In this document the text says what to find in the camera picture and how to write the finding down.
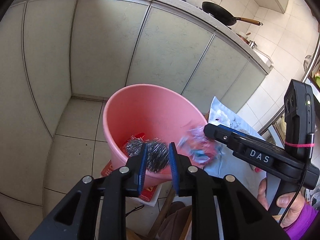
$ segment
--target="pink string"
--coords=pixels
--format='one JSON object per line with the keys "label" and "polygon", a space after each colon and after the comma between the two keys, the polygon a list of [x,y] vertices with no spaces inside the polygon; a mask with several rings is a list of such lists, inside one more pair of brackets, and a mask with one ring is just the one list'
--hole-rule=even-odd
{"label": "pink string", "polygon": [[289,145],[291,147],[296,147],[296,148],[307,148],[307,147],[313,147],[315,144],[314,143],[307,143],[307,144],[294,144],[294,143],[288,143],[284,142],[286,145]]}

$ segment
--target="wooden pan handle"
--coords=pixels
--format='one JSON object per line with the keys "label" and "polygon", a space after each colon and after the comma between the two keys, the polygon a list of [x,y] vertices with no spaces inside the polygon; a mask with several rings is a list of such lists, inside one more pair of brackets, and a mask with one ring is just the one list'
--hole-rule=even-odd
{"label": "wooden pan handle", "polygon": [[246,23],[252,23],[252,24],[255,24],[255,25],[263,25],[263,23],[258,22],[256,20],[252,20],[252,19],[241,18],[241,17],[236,17],[236,19],[238,21],[243,21],[243,22],[246,22]]}

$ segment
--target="camera lens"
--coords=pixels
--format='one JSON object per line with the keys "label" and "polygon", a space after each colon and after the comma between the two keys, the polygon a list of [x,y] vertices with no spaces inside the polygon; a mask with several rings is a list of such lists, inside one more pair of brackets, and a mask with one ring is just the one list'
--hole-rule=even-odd
{"label": "camera lens", "polygon": [[286,108],[287,108],[287,113],[288,113],[288,112],[290,111],[290,103],[289,103],[289,99],[287,100]]}
{"label": "camera lens", "polygon": [[293,98],[293,95],[291,96],[290,98],[290,105],[293,107],[294,106],[294,98]]}

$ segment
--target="purple sleeve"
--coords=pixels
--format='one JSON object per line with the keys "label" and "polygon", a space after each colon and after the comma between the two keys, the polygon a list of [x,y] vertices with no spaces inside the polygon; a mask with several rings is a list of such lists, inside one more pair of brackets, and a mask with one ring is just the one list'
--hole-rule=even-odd
{"label": "purple sleeve", "polygon": [[312,224],[317,213],[318,211],[305,203],[298,219],[292,225],[284,228],[284,231],[287,232],[291,240],[299,240]]}

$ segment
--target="candy wrapper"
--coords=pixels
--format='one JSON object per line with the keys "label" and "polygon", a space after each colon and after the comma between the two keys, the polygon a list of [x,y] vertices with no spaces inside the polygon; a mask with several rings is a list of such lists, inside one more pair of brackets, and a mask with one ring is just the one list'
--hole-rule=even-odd
{"label": "candy wrapper", "polygon": [[187,151],[193,161],[206,165],[215,159],[215,141],[204,135],[204,126],[196,126],[187,131],[182,137],[178,147]]}

